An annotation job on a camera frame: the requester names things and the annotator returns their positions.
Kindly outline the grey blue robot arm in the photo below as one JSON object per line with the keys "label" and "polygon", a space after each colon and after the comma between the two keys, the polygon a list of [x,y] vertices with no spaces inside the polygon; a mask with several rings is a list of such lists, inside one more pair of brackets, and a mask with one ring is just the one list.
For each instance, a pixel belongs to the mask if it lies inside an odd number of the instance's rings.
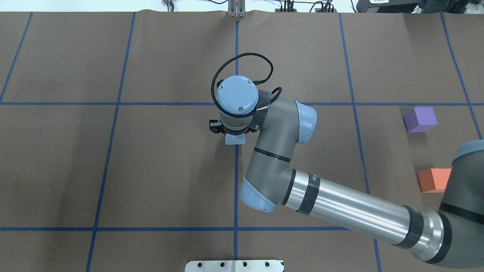
{"label": "grey blue robot arm", "polygon": [[263,212],[282,205],[406,249],[428,264],[483,266],[482,140],[459,148],[438,210],[420,211],[292,168],[295,146],[307,143],[316,128],[316,110],[279,98],[280,88],[259,90],[265,80],[217,78],[210,92],[220,120],[212,120],[210,130],[259,133],[240,188],[245,205]]}

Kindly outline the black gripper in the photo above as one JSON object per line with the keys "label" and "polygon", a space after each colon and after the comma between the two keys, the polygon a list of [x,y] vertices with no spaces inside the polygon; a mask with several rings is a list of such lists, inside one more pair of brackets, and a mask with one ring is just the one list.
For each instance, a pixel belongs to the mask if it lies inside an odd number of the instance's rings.
{"label": "black gripper", "polygon": [[210,119],[209,130],[214,134],[229,134],[233,136],[239,136],[248,133],[254,133],[254,129],[249,126],[229,126],[222,122],[222,120]]}

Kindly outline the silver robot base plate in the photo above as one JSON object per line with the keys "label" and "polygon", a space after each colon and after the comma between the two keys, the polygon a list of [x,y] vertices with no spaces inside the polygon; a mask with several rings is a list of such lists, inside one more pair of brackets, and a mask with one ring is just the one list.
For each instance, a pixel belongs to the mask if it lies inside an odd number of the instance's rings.
{"label": "silver robot base plate", "polygon": [[284,272],[283,260],[196,260],[185,272]]}

